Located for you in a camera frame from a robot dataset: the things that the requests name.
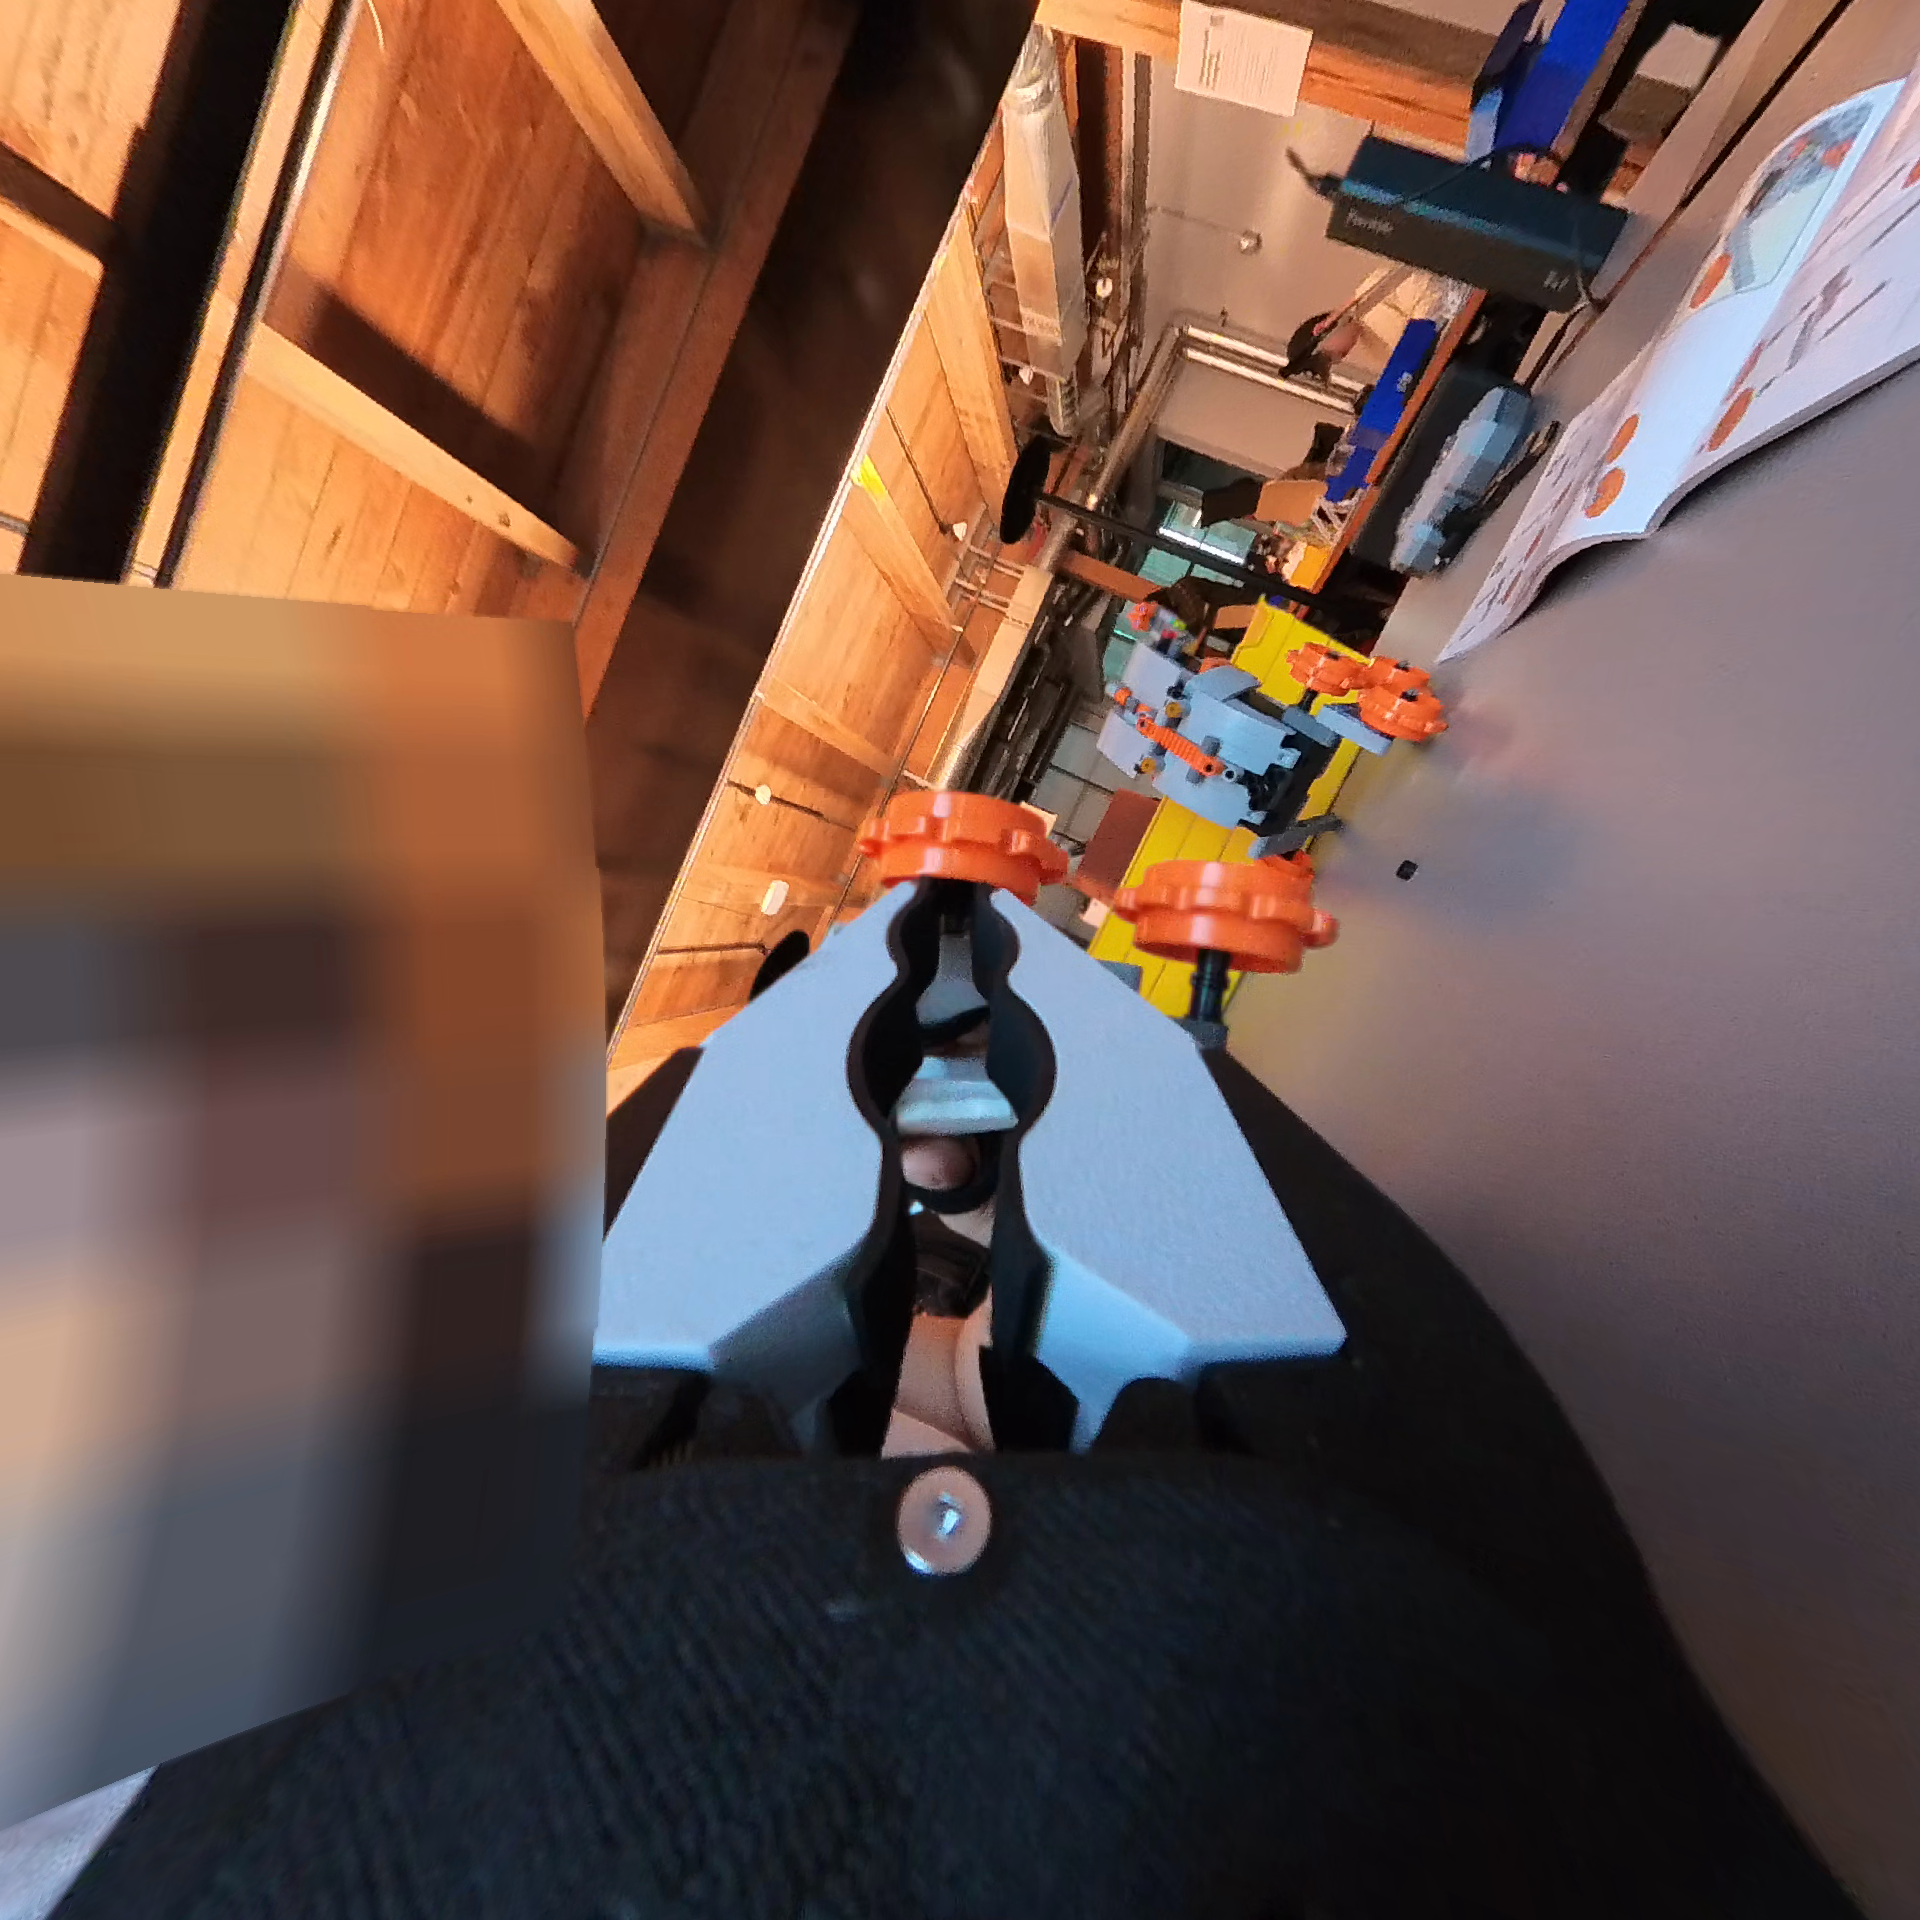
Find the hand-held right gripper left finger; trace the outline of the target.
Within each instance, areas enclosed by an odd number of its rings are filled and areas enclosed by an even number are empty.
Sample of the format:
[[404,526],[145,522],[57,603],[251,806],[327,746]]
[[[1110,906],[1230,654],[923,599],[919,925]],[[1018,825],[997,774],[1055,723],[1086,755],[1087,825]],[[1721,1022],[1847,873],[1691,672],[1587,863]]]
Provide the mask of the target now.
[[597,1365],[705,1375],[809,1451],[882,1451],[915,1281],[898,1147],[857,1041],[909,983],[898,886],[637,1091]]

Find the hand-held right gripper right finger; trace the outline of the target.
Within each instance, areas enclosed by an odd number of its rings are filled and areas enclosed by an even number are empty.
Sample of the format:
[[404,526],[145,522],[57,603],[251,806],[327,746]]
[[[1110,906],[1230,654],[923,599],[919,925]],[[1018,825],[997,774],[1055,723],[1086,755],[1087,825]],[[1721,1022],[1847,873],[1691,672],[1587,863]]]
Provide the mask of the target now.
[[988,891],[999,1139],[988,1411],[1001,1451],[1086,1451],[1139,1379],[1323,1360],[1347,1330],[1193,1038]]

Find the grey beam with orange gears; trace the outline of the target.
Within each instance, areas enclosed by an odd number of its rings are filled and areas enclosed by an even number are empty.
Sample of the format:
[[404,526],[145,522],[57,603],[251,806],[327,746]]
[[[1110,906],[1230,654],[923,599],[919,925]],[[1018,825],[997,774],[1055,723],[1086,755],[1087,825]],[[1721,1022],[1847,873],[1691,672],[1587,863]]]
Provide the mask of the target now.
[[[882,885],[907,879],[986,882],[1034,903],[1065,879],[1067,855],[1037,810],[964,790],[892,799],[857,835]],[[1183,1031],[1199,1048],[1225,1048],[1233,974],[1293,974],[1310,950],[1337,938],[1337,921],[1313,893],[1302,853],[1254,861],[1164,858],[1118,888],[1110,912],[1140,952],[1190,970]]]

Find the grey desk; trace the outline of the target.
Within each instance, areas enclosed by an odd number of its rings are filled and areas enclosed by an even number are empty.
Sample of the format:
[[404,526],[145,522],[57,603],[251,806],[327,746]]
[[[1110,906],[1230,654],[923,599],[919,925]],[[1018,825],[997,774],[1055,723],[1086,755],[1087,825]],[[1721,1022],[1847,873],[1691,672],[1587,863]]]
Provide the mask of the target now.
[[1916,1915],[1916,366],[1593,530],[1681,392],[1409,586],[1452,730],[1242,1000],[1370,1234],[1355,1409],[1287,1437],[1606,1712],[1625,1861],[1550,1912]]

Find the black stanchion pole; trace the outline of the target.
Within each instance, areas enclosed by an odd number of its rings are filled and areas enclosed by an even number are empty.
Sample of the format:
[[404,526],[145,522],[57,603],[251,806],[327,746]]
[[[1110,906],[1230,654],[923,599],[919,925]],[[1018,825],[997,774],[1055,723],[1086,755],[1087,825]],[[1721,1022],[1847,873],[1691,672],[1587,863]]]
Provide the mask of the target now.
[[1021,542],[1041,517],[1046,517],[1051,533],[1065,528],[1109,537],[1127,545],[1139,545],[1148,552],[1166,552],[1188,565],[1207,577],[1233,583],[1247,590],[1252,595],[1279,599],[1299,608],[1330,605],[1326,592],[1283,581],[1277,573],[1267,573],[1259,566],[1246,565],[1233,554],[1215,552],[1202,544],[1188,542],[1159,526],[1137,526],[1127,518],[1101,511],[1095,504],[1059,496],[1045,486],[1049,479],[1051,455],[1065,449],[1063,443],[1037,437],[1021,446],[1015,466],[999,499],[999,538],[1004,544]]

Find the black box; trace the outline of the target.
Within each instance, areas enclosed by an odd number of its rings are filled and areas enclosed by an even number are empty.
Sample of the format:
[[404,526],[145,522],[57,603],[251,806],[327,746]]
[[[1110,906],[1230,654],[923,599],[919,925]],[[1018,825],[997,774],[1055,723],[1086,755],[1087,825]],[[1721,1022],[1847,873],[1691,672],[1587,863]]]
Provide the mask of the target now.
[[1485,392],[1500,392],[1506,386],[1506,379],[1485,368],[1446,368],[1438,377],[1425,409],[1382,470],[1373,504],[1364,513],[1347,560],[1361,560],[1379,569],[1389,566],[1401,521],[1443,459],[1454,431]]

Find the grey remote controller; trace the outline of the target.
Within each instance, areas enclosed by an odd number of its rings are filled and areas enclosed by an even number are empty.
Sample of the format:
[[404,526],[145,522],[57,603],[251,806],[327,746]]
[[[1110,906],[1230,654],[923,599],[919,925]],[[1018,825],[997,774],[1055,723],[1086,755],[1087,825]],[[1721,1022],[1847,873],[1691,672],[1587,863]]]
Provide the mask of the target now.
[[1449,566],[1531,440],[1534,397],[1505,382],[1460,418],[1394,528],[1388,566],[1425,577]]

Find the blue storage bin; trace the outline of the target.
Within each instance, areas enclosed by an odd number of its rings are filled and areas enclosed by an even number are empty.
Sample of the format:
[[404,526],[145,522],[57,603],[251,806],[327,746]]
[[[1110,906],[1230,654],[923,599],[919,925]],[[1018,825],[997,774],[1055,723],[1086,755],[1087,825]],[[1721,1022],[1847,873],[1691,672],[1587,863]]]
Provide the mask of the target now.
[[1474,77],[1473,160],[1547,152],[1606,63],[1630,5],[1566,2],[1546,29],[1541,11],[1541,2],[1517,5]]
[[1419,386],[1419,377],[1443,335],[1443,323],[1436,320],[1410,320],[1382,360],[1377,383],[1345,430],[1335,455],[1327,456],[1327,504],[1345,504],[1367,481],[1377,466],[1382,446],[1399,430],[1409,409],[1409,397]]

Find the open white instruction manual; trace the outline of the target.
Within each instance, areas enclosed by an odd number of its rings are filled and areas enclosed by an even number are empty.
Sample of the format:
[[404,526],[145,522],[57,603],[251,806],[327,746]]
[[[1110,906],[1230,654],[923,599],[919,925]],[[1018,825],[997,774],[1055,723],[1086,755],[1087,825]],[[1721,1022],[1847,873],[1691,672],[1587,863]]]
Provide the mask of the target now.
[[1806,121],[1748,178],[1665,331],[1572,418],[1438,659],[1550,573],[1918,357],[1918,74]]

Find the black upright device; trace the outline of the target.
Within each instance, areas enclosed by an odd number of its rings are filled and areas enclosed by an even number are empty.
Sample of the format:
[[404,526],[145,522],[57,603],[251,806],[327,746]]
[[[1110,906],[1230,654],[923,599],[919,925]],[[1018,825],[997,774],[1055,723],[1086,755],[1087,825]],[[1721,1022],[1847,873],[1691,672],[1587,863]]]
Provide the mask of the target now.
[[1516,178],[1495,157],[1446,160],[1379,134],[1313,190],[1330,240],[1543,312],[1590,299],[1625,227],[1622,207]]

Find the silver ventilation duct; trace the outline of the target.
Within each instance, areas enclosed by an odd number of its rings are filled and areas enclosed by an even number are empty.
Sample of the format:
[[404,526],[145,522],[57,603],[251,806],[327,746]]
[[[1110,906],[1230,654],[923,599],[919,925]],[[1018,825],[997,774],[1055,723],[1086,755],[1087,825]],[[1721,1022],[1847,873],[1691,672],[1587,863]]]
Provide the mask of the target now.
[[1019,329],[1034,369],[1063,387],[1087,342],[1083,211],[1065,85],[1051,38],[1031,32],[1001,96],[1001,211]]

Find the white wall notice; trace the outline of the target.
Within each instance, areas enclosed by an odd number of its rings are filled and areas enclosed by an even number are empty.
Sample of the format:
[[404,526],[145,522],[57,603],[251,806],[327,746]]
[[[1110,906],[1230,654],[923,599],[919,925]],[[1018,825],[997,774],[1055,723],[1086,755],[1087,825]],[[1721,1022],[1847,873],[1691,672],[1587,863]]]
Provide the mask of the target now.
[[1297,22],[1181,2],[1172,81],[1193,97],[1292,117],[1310,53],[1313,32]]

